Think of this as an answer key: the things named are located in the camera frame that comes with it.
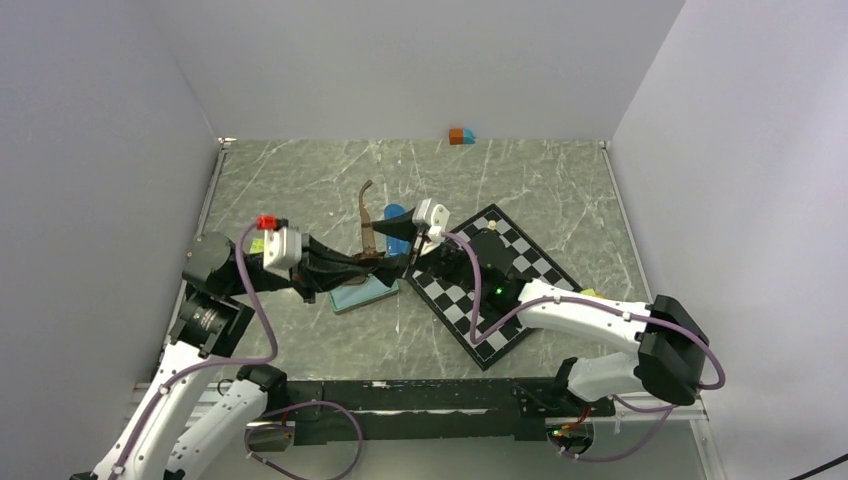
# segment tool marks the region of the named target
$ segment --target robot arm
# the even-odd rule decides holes
[[[645,390],[676,405],[694,402],[705,360],[703,347],[679,332],[630,318],[661,319],[708,344],[679,302],[663,296],[652,305],[597,299],[524,277],[512,268],[514,258],[494,229],[483,229],[468,242],[481,265],[480,275],[475,276],[467,253],[445,241],[449,215],[447,208],[428,199],[401,217],[370,222],[374,231],[410,242],[406,254],[389,258],[381,254],[348,256],[297,232],[285,220],[260,217],[264,251],[246,255],[245,267],[256,291],[292,288],[307,303],[314,303],[316,293],[365,275],[390,285],[420,270],[479,291],[480,309],[486,315],[500,318],[519,312],[518,321],[526,327],[560,330],[619,350],[601,358],[564,360],[551,385],[533,397],[536,401],[539,397],[543,402],[553,399],[582,409],[607,395]],[[235,261],[236,255],[242,255],[241,246],[237,248],[219,233],[195,240],[183,271],[188,283],[186,297],[150,390],[96,469],[72,479],[158,479],[163,472],[165,478],[197,478],[232,435],[243,431],[247,421],[288,404],[285,373],[268,365],[243,367],[231,389],[237,398],[223,398],[183,433],[185,421],[215,369],[191,373],[165,392],[163,385],[176,372],[210,357],[230,357],[254,313],[233,299],[245,293]],[[154,397],[159,401],[151,406],[152,414],[140,418]],[[127,442],[137,425],[138,438]]]

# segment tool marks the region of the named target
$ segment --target cable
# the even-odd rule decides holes
[[[215,385],[215,391],[218,392],[218,395],[220,395],[222,397],[224,396],[224,392],[221,391],[221,384],[224,383],[224,382],[233,383],[233,379],[232,378],[222,378],[222,379],[218,380],[218,384]]]
[[[192,365],[190,367],[186,367],[183,370],[172,375],[167,380],[165,380],[159,387],[159,389],[157,389],[150,397],[150,402],[145,405],[144,410],[142,410],[141,415],[139,415],[138,422],[136,422],[135,426],[130,431],[130,434],[127,436],[127,440],[124,442],[123,445],[123,450],[121,451],[121,454],[118,455],[118,460],[115,462],[115,465],[112,468],[112,473],[109,474],[107,480],[118,479],[118,476],[120,475],[120,473],[118,472],[121,472],[123,467],[126,465],[127,459],[129,458],[132,449],[135,447],[135,444],[138,442],[138,439],[141,436],[141,431],[144,429],[145,425],[147,425],[147,421],[153,414],[153,410],[159,404],[159,401],[162,399],[162,397],[168,392],[170,392],[171,388],[178,381],[180,381],[180,379],[204,368],[224,365],[262,365],[274,360],[277,357],[277,337],[274,336],[274,330],[271,328],[271,322],[268,321],[268,316],[265,314],[265,309],[262,308],[262,304],[259,302],[259,297],[256,295],[256,290],[253,288],[253,283],[250,281],[250,275],[248,275],[247,273],[247,267],[245,266],[244,261],[244,258],[246,256],[246,253],[244,253],[245,241],[247,240],[247,236],[256,228],[256,226],[256,222],[251,223],[247,228],[244,229],[244,231],[239,236],[238,243],[236,244],[236,248],[238,248],[238,251],[236,252],[235,256],[236,266],[238,267],[239,277],[241,277],[241,281],[244,284],[244,290],[247,293],[247,296],[250,298],[250,302],[253,304],[253,309],[256,311],[256,315],[259,317],[259,322],[262,324],[262,329],[265,331],[265,335],[268,337],[268,342],[271,344],[271,353],[269,353],[268,356],[262,358],[214,358],[205,362]]]
[[[468,259],[471,261],[471,270],[474,274],[474,301],[472,302],[471,331],[470,331],[469,339],[471,340],[472,344],[474,344],[474,345],[480,344],[483,340],[488,338],[489,335],[498,331],[498,329],[500,329],[501,326],[503,326],[504,323],[506,323],[512,317],[521,313],[522,311],[527,310],[528,308],[534,307],[534,306],[542,304],[542,303],[551,303],[551,302],[555,301],[554,297],[539,297],[539,298],[535,298],[533,300],[524,302],[521,305],[512,309],[506,315],[504,315],[503,318],[501,318],[500,320],[495,322],[494,325],[489,327],[488,330],[486,330],[483,334],[481,334],[478,337],[477,336],[477,318],[480,316],[480,301],[481,301],[481,297],[482,297],[482,283],[483,283],[482,276],[480,274],[480,263],[478,262],[477,255],[474,253],[474,250],[471,248],[471,245],[469,245],[469,243],[466,242],[462,237],[460,237],[459,235],[456,235],[452,232],[443,232],[442,235],[445,238],[449,238],[449,239],[453,240],[463,250],[465,250],[465,253],[468,255]],[[598,303],[598,302],[589,300],[588,298],[560,297],[559,302],[576,303],[576,304],[579,304],[579,305],[585,305],[587,307],[596,308],[598,310],[602,310],[604,312],[611,313],[611,314],[616,315],[616,316],[621,316],[625,313],[624,310],[620,310],[618,308],[611,307],[609,305]],[[676,333],[686,337],[687,340],[694,343],[698,348],[703,350],[703,352],[707,356],[707,358],[710,359],[710,363],[713,364],[713,367],[716,370],[716,374],[718,375],[718,380],[715,383],[711,383],[711,384],[701,383],[701,384],[698,385],[698,388],[700,388],[701,390],[718,390],[718,389],[720,389],[721,387],[724,386],[724,384],[726,383],[726,380],[727,380],[725,373],[724,373],[724,368],[721,366],[721,363],[719,362],[718,358],[715,356],[713,351],[710,349],[710,347],[707,344],[705,344],[703,342],[703,340],[701,340],[697,335],[695,335],[694,333],[690,332],[689,330],[681,327],[680,325],[677,325],[677,324],[671,323],[671,322],[667,322],[665,320],[660,320],[659,318],[653,318],[653,317],[648,317],[646,315],[639,315],[639,314],[636,314],[636,313],[630,313],[630,319],[636,320],[636,321],[639,321],[639,322],[645,322],[645,323],[649,323],[649,324],[652,324],[652,325],[656,325],[658,327],[662,327],[662,328],[665,328],[667,330],[671,330],[673,332],[676,332]]]
[[[288,412],[291,412],[293,410],[298,410],[300,408],[306,408],[306,407],[314,407],[316,405],[324,405],[326,407],[331,407],[331,408],[334,408],[334,409],[342,412],[342,414],[344,414],[344,416],[346,416],[350,420],[350,422],[353,424],[353,428],[356,429],[356,437],[357,437],[356,455],[354,455],[353,461],[350,462],[350,465],[348,465],[347,468],[345,468],[340,474],[338,474],[334,477],[330,477],[328,479],[328,480],[339,480],[339,479],[343,478],[345,475],[349,474],[353,470],[353,467],[356,466],[356,463],[359,461],[359,457],[362,455],[362,448],[365,446],[365,437],[362,435],[362,427],[359,426],[359,422],[356,421],[356,418],[354,418],[354,416],[350,412],[350,410],[342,407],[341,405],[339,405],[337,403],[327,402],[327,401],[324,401],[324,400],[314,400],[314,401],[311,401],[311,402],[298,403],[298,404],[295,404],[295,405],[289,405],[286,408],[281,408],[279,410],[270,411],[270,412],[262,415],[262,418],[275,417],[277,415],[280,415],[281,413],[288,413]],[[272,428],[272,427],[276,427],[276,425],[260,425],[258,427],[251,428],[250,430],[248,430],[244,434],[244,448],[247,451],[248,456],[250,458],[264,464],[264,465],[271,467],[272,469],[276,470],[279,473],[282,473],[283,475],[285,475],[289,478],[293,478],[294,480],[309,480],[305,477],[301,477],[300,475],[289,472],[288,470],[284,469],[283,467],[277,465],[274,462],[269,461],[265,457],[259,455],[258,453],[254,452],[253,450],[250,449],[250,437],[253,435],[253,433],[256,432],[257,430],[267,430],[267,429]]]
[[[813,475],[818,475],[825,470],[829,470],[829,469],[839,465],[840,463],[845,463],[846,461],[848,461],[848,453],[846,453],[845,455],[842,455],[841,457],[834,458],[833,460],[831,460],[831,461],[829,461],[829,462],[827,462],[823,465],[819,465],[818,467],[810,470],[809,472],[802,473],[801,475],[798,475],[797,477],[792,477],[789,480],[804,480],[806,478],[812,477]]]
[[[674,405],[664,405],[662,407],[642,408],[642,407],[637,407],[636,405],[631,405],[630,403],[624,401],[624,399],[619,397],[618,395],[613,395],[612,398],[616,402],[624,405],[626,408],[633,410],[634,412],[637,412],[637,413],[660,413],[660,412],[664,412],[666,410],[671,410],[672,408],[675,407]]]
[[[628,448],[627,450],[625,450],[625,451],[623,451],[619,454],[616,454],[616,455],[613,455],[613,456],[610,456],[610,457],[589,457],[589,458],[586,458],[582,455],[575,455],[575,454],[573,454],[573,453],[571,453],[571,452],[569,452],[565,449],[562,449],[562,448],[560,448],[560,453],[562,455],[565,455],[568,458],[573,459],[573,460],[579,460],[581,462],[589,462],[589,463],[609,463],[609,462],[616,462],[618,460],[622,460],[624,458],[629,457],[630,455],[633,455],[634,453],[636,453],[640,449],[642,449],[642,447],[647,445],[647,443],[650,442],[651,439],[654,438],[654,436],[656,436],[657,432],[660,431],[660,428],[663,426],[663,424],[665,423],[668,416],[671,415],[672,410],[674,410],[674,409],[669,408],[668,410],[666,410],[665,413],[663,414],[663,416],[660,417],[660,419],[657,420],[656,423],[654,423],[654,426],[651,427],[651,429],[648,431],[648,433],[646,433],[645,436],[642,437],[641,440],[639,440],[639,442],[637,442],[635,445],[633,445],[632,447]],[[551,440],[550,438],[548,440],[552,444],[554,444],[556,447],[559,448],[559,445],[554,443],[553,440]]]
[[[562,426],[562,428],[564,428],[565,430],[574,430],[575,428],[579,427],[581,423],[585,422],[586,419],[589,418],[589,415],[591,413],[592,413],[592,408],[586,407],[586,409],[583,410],[583,413],[580,414],[580,418],[578,418],[576,422],[566,423],[565,425]]]
[[[281,418],[281,419],[280,419],[280,426],[281,426],[281,427],[282,427],[282,429],[283,429],[283,433],[284,433],[287,437],[291,437],[291,436],[292,436],[292,430],[293,430],[293,429],[291,429],[291,428],[289,428],[289,427],[287,427],[287,426],[286,426],[286,421],[289,419],[289,413],[291,413],[291,412],[286,412],[286,413],[284,413],[284,414],[283,414],[283,418]]]
[[[583,455],[587,450],[592,448],[595,438],[595,427],[590,423],[580,430],[552,430],[546,433],[548,441],[556,445],[557,450],[565,450],[574,455]],[[582,448],[579,451],[575,451],[574,447]]]

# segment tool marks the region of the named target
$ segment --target orange block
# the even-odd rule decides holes
[[[463,136],[461,128],[451,128],[450,133],[448,134],[448,139],[451,145],[462,145]]]

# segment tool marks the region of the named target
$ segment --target red clip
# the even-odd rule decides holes
[[[257,230],[277,230],[277,219],[272,215],[260,215],[256,225]]]

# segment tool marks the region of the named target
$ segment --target black metal base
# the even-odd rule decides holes
[[[321,399],[338,403],[354,413],[366,440],[513,437],[519,441],[543,441],[545,418],[577,417],[584,407],[568,406],[565,402],[556,411],[531,411],[526,408],[526,402],[513,396],[513,387],[521,385],[534,391],[537,386],[548,388],[553,381],[553,378],[293,381],[288,386],[293,401],[294,397],[308,401],[323,389]],[[594,407],[594,417],[615,414],[612,402],[606,399],[589,406]],[[342,413],[326,407],[310,410],[296,423],[295,445],[356,440],[356,431]],[[256,451],[279,451],[287,446],[266,435],[262,437],[254,446]]]

